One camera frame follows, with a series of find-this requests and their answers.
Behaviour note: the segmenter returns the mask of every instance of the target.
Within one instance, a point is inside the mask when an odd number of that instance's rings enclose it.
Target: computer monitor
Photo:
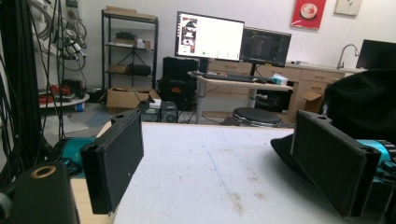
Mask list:
[[[239,61],[245,23],[193,13],[177,13],[176,57]]]
[[[356,68],[396,68],[396,43],[364,39]]]
[[[284,67],[290,41],[291,34],[245,27],[240,60]]]

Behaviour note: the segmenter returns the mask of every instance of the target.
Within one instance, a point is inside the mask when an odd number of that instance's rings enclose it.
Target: desk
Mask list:
[[[198,84],[198,101],[197,108],[195,111],[195,123],[201,123],[202,117],[202,103],[205,98],[206,84],[215,86],[226,86],[226,87],[246,87],[251,89],[249,102],[247,106],[253,107],[256,99],[256,90],[268,90],[268,91],[292,91],[293,87],[290,86],[278,86],[273,84],[261,84],[261,83],[249,83],[249,82],[237,82],[227,80],[208,79],[201,76],[197,77]]]
[[[145,156],[114,223],[385,223],[342,219],[286,166],[270,140],[292,132],[144,122]]]

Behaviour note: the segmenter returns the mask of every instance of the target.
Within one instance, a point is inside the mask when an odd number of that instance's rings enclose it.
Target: tape roll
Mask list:
[[[84,111],[84,109],[85,109],[84,103],[76,104],[75,109],[76,109],[77,112],[82,112],[82,111]]]

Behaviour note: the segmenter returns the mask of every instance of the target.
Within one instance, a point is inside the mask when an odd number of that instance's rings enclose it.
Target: black chair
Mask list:
[[[233,118],[244,126],[271,128],[282,126],[282,119],[276,113],[259,108],[236,108],[233,111]]]

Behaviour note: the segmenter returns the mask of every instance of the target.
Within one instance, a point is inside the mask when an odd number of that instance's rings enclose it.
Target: shelf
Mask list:
[[[111,88],[113,74],[134,77],[150,77],[151,86],[156,87],[157,73],[157,48],[158,48],[158,18],[148,14],[136,13],[130,9],[103,9],[102,10],[102,89]],[[121,44],[114,41],[116,33],[131,32],[139,39],[149,41],[147,48],[135,48],[133,44]],[[115,73],[107,69],[111,64],[147,64],[151,74],[148,76],[135,75],[134,73]]]

